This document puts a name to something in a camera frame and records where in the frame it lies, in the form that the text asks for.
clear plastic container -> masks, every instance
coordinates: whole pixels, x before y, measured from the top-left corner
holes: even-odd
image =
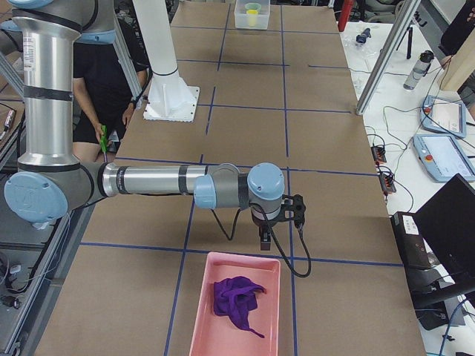
[[[236,28],[267,30],[270,0],[236,0]]]

hand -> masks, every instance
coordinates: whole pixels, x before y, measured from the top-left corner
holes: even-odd
[[[134,104],[130,103],[122,114],[122,122],[125,125],[125,128],[128,128],[128,124],[132,120],[132,115],[134,115]]]
[[[472,7],[472,11],[467,17],[467,22],[474,22],[475,21],[475,7]]]
[[[94,131],[96,131],[96,139],[97,142],[100,144],[101,143],[101,136],[104,134],[102,132],[102,124],[100,122],[96,122],[92,124],[94,127]]]

yellow cup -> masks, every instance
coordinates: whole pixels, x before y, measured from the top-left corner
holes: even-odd
[[[259,11],[261,11],[261,4],[258,4],[257,2],[248,2],[244,5],[244,8],[246,9],[247,25],[249,27],[255,27],[258,24],[258,15]]]

cardboard table surface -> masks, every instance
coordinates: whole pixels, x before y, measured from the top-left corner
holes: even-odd
[[[118,165],[278,165],[307,205],[306,279],[282,262],[280,355],[424,355],[333,11],[272,6],[267,31],[236,30],[234,5],[180,2],[180,75],[200,86],[193,123],[137,111]],[[217,211],[230,230],[234,209]],[[291,224],[275,227],[299,271]],[[98,204],[37,356],[187,355],[208,251],[259,251],[241,213],[228,241],[191,197]]]

crumpled cloth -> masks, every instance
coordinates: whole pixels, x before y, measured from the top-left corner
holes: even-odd
[[[249,327],[247,316],[258,307],[255,291],[266,292],[263,286],[253,283],[249,278],[238,276],[214,282],[214,313],[217,316],[229,316],[239,329],[253,332],[258,337],[264,335]]]

